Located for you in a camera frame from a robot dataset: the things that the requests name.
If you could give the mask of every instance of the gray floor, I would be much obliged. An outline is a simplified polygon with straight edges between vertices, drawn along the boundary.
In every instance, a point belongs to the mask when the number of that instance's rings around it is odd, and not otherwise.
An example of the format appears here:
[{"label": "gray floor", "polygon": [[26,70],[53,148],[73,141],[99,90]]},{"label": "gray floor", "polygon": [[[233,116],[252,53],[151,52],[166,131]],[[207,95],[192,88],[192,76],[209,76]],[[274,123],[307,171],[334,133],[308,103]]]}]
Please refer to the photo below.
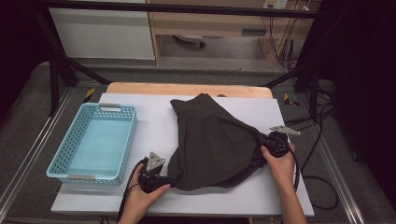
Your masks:
[{"label": "gray floor", "polygon": [[[208,37],[205,39],[205,49],[197,45],[180,42],[172,36],[165,39],[163,60],[160,66],[129,64],[127,68],[100,68],[92,70],[103,77],[117,81],[136,82],[175,82],[195,84],[240,84],[257,86],[272,80],[285,73],[284,68],[268,69],[265,60],[257,48],[257,39],[252,38],[220,38]],[[78,76],[89,81],[82,74]],[[19,189],[13,204],[8,207],[4,223],[56,223],[60,220],[77,223],[91,221],[95,223],[98,217],[64,216],[51,213],[50,207],[56,196],[60,182],[47,178],[45,171],[63,139],[71,120],[82,103],[87,90],[91,85],[96,87],[92,97],[97,102],[106,86],[94,83],[74,88],[70,94],[70,101],[62,113],[52,134],[41,148],[36,160],[32,161],[31,171]],[[291,85],[293,80],[282,83],[273,88],[273,94],[279,101],[284,120],[295,119],[305,115],[302,106],[285,105],[284,93],[290,95],[292,101],[306,100],[306,95],[294,94]],[[18,102],[9,110],[7,116],[0,122],[0,190],[9,192],[9,183],[22,163],[26,163],[25,156],[30,155],[31,146],[46,124],[50,112],[49,70],[46,66],[37,67],[26,84]],[[293,128],[298,129],[309,123]],[[304,161],[309,149],[315,142],[314,129],[302,131],[303,136],[292,137],[291,142],[298,148],[299,161]],[[335,117],[328,117],[323,123],[322,138],[326,140],[334,159],[342,171],[342,175],[356,201],[365,223],[396,223],[395,211],[390,207],[388,200],[376,184],[366,164],[352,160],[351,150],[343,131]],[[304,175],[317,175],[332,182],[331,175],[323,155],[316,150],[308,163]],[[328,186],[315,180],[305,180],[311,202],[321,206],[329,206],[334,202],[334,195]],[[309,218],[310,223],[349,223],[345,205],[341,203],[331,210],[315,208],[316,215]],[[255,218],[255,223],[269,223],[267,218]]]}]

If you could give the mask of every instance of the human hand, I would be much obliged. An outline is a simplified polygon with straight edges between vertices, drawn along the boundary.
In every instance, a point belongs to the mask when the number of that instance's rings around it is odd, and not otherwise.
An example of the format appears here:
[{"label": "human hand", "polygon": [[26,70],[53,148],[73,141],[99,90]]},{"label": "human hand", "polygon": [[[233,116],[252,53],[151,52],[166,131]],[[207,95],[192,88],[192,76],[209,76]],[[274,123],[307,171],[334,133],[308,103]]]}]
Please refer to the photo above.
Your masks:
[{"label": "human hand", "polygon": [[132,177],[130,186],[134,186],[128,194],[128,198],[122,213],[119,224],[136,224],[143,218],[149,210],[149,207],[161,196],[169,190],[170,185],[164,185],[147,194],[138,185],[138,174],[143,168],[143,164],[139,164]]},{"label": "human hand", "polygon": [[[294,152],[295,145],[289,144],[289,147]],[[293,173],[294,173],[294,158],[291,153],[287,153],[285,156],[276,158],[273,157],[268,148],[262,146],[262,155],[268,161],[271,167],[271,173],[279,187],[293,186]]]}]

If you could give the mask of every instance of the dark gray cloth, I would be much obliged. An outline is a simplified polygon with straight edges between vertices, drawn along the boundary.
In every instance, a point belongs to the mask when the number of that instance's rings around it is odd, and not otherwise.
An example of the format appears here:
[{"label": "dark gray cloth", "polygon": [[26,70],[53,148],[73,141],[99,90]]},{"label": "dark gray cloth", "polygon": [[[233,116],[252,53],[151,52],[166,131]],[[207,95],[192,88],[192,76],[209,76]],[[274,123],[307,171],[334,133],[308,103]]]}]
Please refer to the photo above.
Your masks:
[{"label": "dark gray cloth", "polygon": [[171,105],[177,114],[178,148],[168,175],[179,177],[176,188],[231,188],[266,163],[255,139],[259,131],[234,118],[209,95],[172,100]]}]

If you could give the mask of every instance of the white tabletop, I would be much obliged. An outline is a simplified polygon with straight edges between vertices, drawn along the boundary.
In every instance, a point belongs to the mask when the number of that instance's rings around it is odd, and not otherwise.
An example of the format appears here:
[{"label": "white tabletop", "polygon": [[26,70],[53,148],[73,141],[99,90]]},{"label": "white tabletop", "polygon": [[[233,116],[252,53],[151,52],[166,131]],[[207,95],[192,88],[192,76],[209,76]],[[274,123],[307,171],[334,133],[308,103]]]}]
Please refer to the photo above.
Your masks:
[{"label": "white tabletop", "polygon": [[[62,184],[51,211],[64,214],[117,214],[122,193],[133,167],[150,151],[166,159],[161,175],[177,148],[177,116],[170,101],[193,96],[139,95],[105,93],[100,103],[135,105],[137,128],[123,183],[119,187]],[[269,133],[270,127],[283,124],[274,99],[214,97],[235,118]],[[314,211],[304,181],[297,196],[306,216]],[[266,217],[280,215],[280,201],[268,165],[257,170],[231,189],[203,188],[193,191],[170,189],[148,210],[152,216]]]}]

